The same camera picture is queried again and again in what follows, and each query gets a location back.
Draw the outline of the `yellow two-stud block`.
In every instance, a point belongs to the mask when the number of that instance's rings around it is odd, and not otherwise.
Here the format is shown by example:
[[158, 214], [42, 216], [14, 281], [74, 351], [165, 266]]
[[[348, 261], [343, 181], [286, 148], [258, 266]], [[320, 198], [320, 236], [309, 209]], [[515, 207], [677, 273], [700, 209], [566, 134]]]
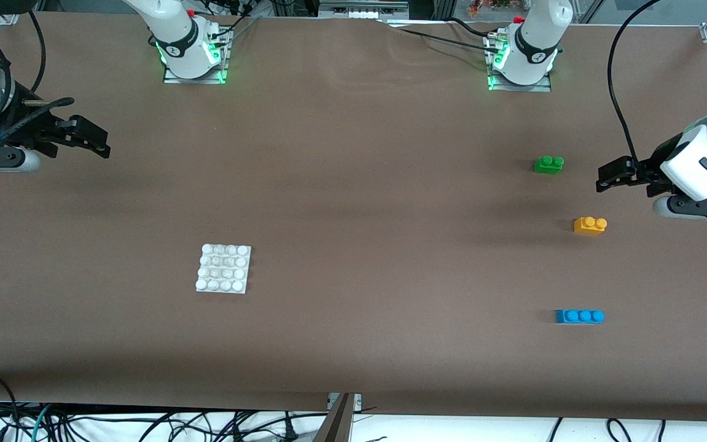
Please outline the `yellow two-stud block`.
[[586, 216], [575, 219], [572, 229], [575, 234], [598, 236], [606, 231], [607, 225], [607, 220], [604, 218]]

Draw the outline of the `white studded base plate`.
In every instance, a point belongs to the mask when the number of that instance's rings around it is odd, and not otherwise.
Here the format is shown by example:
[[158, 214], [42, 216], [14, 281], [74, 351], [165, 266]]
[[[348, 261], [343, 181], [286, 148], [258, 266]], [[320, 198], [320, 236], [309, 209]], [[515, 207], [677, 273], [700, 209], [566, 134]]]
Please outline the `white studded base plate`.
[[252, 248], [244, 244], [204, 244], [199, 258], [199, 293], [245, 294]]

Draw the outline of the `blue three-stud block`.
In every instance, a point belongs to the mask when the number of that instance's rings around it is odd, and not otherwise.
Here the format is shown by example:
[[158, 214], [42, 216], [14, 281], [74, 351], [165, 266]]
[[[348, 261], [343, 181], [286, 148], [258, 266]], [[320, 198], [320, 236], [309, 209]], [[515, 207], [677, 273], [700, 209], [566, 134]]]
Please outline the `blue three-stud block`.
[[596, 309], [559, 309], [555, 311], [556, 324], [598, 325], [605, 322], [605, 313]]

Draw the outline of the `brown table cover sheet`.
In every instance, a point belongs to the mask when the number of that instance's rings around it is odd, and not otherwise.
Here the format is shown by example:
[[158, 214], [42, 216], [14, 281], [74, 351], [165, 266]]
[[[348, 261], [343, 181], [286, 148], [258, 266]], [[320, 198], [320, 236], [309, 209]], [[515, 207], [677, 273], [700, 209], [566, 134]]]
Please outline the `brown table cover sheet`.
[[[17, 399], [707, 420], [707, 222], [595, 190], [628, 151], [614, 26], [569, 28], [552, 91], [521, 93], [377, 21], [242, 23], [223, 85], [164, 84], [136, 15], [39, 22], [39, 94], [111, 155], [0, 173]], [[245, 294], [196, 291], [204, 244], [252, 248]]]

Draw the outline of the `white power strip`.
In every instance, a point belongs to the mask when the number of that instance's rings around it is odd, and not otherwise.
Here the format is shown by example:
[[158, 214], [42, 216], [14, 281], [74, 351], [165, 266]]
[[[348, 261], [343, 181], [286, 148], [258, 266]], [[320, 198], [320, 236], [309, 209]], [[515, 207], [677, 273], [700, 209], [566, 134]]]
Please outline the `white power strip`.
[[319, 18], [408, 20], [408, 0], [318, 0]]

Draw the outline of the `grey slanted metal bar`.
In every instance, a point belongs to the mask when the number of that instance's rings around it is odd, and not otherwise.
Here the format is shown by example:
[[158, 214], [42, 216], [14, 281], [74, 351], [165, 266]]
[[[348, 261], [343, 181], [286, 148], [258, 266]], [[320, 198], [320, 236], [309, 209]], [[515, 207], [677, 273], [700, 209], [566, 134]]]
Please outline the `grey slanted metal bar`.
[[353, 394], [342, 394], [326, 414], [312, 442], [350, 442], [353, 405]]

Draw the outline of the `silver metal edge bracket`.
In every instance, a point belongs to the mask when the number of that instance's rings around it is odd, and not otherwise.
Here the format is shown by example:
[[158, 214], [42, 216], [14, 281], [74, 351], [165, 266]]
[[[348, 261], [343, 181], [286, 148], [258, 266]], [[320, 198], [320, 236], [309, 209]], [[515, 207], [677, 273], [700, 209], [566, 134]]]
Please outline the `silver metal edge bracket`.
[[[339, 399], [341, 397], [341, 395], [342, 394], [340, 394], [339, 392], [330, 392], [328, 394], [327, 399], [326, 399], [326, 409], [328, 411], [330, 411], [333, 408], [334, 403], [337, 402], [337, 399]], [[361, 394], [353, 394], [353, 403], [354, 403], [353, 411], [355, 413], [361, 412], [362, 411], [362, 395]]]

